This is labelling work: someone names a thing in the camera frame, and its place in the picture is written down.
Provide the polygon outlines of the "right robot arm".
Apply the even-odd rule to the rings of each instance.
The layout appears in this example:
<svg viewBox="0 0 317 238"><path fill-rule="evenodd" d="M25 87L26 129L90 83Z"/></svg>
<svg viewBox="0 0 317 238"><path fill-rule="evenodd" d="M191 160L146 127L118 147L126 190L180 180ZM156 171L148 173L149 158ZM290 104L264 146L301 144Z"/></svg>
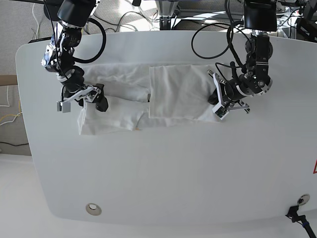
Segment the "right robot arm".
<svg viewBox="0 0 317 238"><path fill-rule="evenodd" d="M53 35L41 64L46 71L55 72L62 84L60 100L57 102L59 112L70 112L71 101L76 101L81 107L85 103L92 103L100 112L106 112L108 109L104 85L85 84L85 72L77 66L78 63L89 64L96 61L106 47L106 32L102 25L91 17L99 3L98 0L65 0L57 12L59 20L52 26ZM101 30L102 44L94 57L79 59L74 57L74 52L81 42L82 30L88 22Z"/></svg>

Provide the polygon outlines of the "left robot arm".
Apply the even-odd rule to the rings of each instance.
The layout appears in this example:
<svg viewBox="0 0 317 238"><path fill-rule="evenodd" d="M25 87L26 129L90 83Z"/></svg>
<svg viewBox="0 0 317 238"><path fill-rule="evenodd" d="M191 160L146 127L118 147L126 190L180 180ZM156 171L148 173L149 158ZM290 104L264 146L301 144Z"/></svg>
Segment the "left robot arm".
<svg viewBox="0 0 317 238"><path fill-rule="evenodd" d="M268 33L277 31L276 1L244 1L242 21L233 19L229 6L230 3L226 0L224 8L230 23L227 25L225 50L231 51L235 59L227 65L231 69L232 78L227 80L220 70L208 71L216 86L214 92L209 96L208 102L213 106L212 111L219 119L224 119L233 110L244 110L249 113L249 105L242 100L255 95L263 95L270 90L272 79L268 71L273 47ZM234 29L238 25L243 25L245 29L252 31L246 38L245 63L241 62L232 43Z"/></svg>

